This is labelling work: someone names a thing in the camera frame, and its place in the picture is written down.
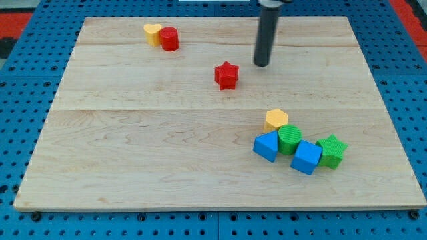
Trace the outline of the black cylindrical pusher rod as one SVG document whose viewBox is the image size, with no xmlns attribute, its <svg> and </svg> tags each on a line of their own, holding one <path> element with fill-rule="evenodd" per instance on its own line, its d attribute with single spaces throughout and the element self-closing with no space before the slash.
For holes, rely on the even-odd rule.
<svg viewBox="0 0 427 240">
<path fill-rule="evenodd" d="M 259 0 L 259 4 L 260 15 L 253 62 L 258 67 L 265 67 L 270 62 L 282 2 L 277 0 Z"/>
</svg>

